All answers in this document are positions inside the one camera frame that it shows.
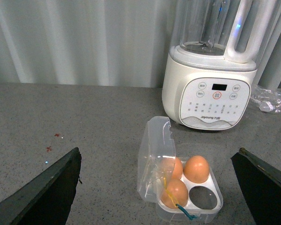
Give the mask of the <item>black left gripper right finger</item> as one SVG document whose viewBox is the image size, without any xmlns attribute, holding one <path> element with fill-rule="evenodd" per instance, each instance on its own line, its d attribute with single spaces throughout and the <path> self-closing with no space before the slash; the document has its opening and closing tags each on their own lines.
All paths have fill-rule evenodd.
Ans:
<svg viewBox="0 0 281 225">
<path fill-rule="evenodd" d="M 231 161 L 255 223 L 281 225 L 281 171 L 245 148 Z"/>
</svg>

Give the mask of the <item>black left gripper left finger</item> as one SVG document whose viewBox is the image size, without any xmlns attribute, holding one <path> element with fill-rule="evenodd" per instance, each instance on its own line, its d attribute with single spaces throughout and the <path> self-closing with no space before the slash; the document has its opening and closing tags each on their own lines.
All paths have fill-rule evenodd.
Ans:
<svg viewBox="0 0 281 225">
<path fill-rule="evenodd" d="M 0 202 L 0 225 L 64 225 L 80 178 L 75 147 L 41 174 Z"/>
</svg>

